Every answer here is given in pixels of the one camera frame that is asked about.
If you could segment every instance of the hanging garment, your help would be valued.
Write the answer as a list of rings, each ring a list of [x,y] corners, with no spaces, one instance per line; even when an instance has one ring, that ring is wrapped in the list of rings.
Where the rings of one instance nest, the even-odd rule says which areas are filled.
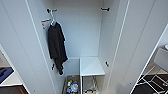
[[[55,65],[59,71],[59,74],[62,75],[63,62],[68,58],[65,52],[64,46],[64,35],[59,23],[56,22],[55,26],[50,25],[48,29],[48,47],[50,58],[54,59]]]

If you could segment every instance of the white shelf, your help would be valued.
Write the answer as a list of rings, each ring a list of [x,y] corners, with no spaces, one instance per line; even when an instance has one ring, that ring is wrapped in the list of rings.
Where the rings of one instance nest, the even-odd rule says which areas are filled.
[[[80,76],[105,75],[98,57],[80,57]]]
[[[15,72],[9,75],[1,84],[0,87],[3,86],[15,86],[15,85],[22,85],[22,82],[19,80],[18,76]]]

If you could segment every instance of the white wardrobe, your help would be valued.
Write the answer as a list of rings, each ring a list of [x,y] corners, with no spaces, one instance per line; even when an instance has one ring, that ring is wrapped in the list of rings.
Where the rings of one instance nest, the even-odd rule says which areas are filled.
[[[62,76],[48,53],[50,22],[41,23],[52,19],[47,8],[57,9],[66,39]],[[61,94],[65,77],[79,75],[80,57],[99,58],[100,94],[130,94],[164,34],[167,9],[167,0],[0,0],[0,44],[30,94]]]

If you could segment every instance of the wardrobe panel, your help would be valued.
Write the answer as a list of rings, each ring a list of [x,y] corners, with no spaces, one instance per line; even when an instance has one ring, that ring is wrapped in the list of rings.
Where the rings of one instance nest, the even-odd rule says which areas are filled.
[[[129,94],[131,92],[145,65],[149,62],[168,23],[167,9],[167,0],[155,1],[119,94]]]
[[[65,75],[63,74],[60,76],[56,67],[54,67],[52,70],[54,61],[50,59],[47,43],[48,28],[51,21],[41,23],[41,21],[52,19],[51,14],[47,13],[47,8],[53,9],[53,2],[52,0],[35,0],[28,1],[28,4],[34,25],[36,27],[37,37],[39,38],[40,46],[42,49],[42,54],[45,62],[44,64],[46,64],[47,67],[47,69],[44,71],[49,72],[49,76],[47,78],[50,78],[52,82],[51,85],[54,87],[50,89],[54,90],[54,93],[60,94],[62,92],[60,88],[63,87]]]
[[[1,23],[3,23],[0,25],[0,44],[2,45],[6,54],[9,56],[9,59],[12,61],[13,65],[17,69],[19,75],[26,84],[30,93],[42,94],[39,81],[36,79],[37,77],[26,56],[24,48],[20,43],[17,33],[15,32],[9,15],[6,13],[6,10],[8,10],[8,8],[4,8],[4,2],[8,3],[8,1],[0,1],[0,20]]]

